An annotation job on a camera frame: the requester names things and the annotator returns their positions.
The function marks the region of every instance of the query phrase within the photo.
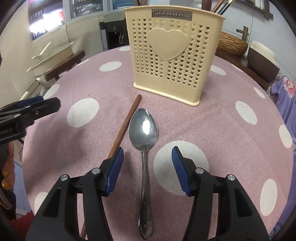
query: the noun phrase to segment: window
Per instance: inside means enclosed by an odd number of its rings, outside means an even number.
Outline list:
[[[65,23],[62,0],[29,0],[32,40]]]
[[[103,0],[70,0],[71,18],[103,11]]]

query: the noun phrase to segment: blue gripper pad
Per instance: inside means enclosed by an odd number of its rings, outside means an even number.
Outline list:
[[[115,160],[107,175],[107,186],[105,189],[105,192],[108,196],[111,194],[111,192],[114,191],[117,178],[123,163],[123,149],[121,147],[119,147],[119,151],[117,152],[116,157],[113,158],[115,158]]]
[[[189,175],[183,164],[183,161],[186,161],[186,160],[184,160],[177,146],[175,146],[172,149],[172,161],[173,161],[181,188],[183,192],[185,192],[186,195],[189,196],[191,194]]]
[[[42,96],[36,96],[36,97],[30,98],[30,99],[19,101],[17,107],[18,108],[24,108],[25,106],[28,106],[28,105],[31,105],[31,104],[34,104],[34,103],[37,103],[37,102],[40,102],[40,101],[43,101],[43,97]]]

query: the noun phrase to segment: metal screw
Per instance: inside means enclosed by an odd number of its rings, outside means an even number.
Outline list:
[[[230,181],[234,181],[234,180],[235,180],[235,176],[232,175],[232,174],[229,174],[229,175],[227,176],[227,178],[228,178],[228,180],[230,180]]]
[[[65,181],[65,180],[68,179],[68,175],[66,175],[66,174],[61,175],[60,179],[61,179],[62,181]]]
[[[204,173],[204,170],[202,168],[197,168],[197,169],[195,169],[195,172],[197,174],[203,174]]]
[[[91,170],[91,172],[93,174],[99,174],[101,172],[101,170],[99,168],[94,168],[94,169]]]

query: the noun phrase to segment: heart emblem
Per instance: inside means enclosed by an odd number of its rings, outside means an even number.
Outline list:
[[[188,45],[186,35],[180,30],[167,32],[162,28],[154,28],[149,31],[147,38],[152,49],[166,61],[180,55]]]

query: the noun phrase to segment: woven basket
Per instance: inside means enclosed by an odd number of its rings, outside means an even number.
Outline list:
[[[221,32],[217,50],[241,56],[248,49],[248,43],[225,32]]]
[[[197,106],[225,18],[168,5],[130,7],[125,16],[134,87]]]

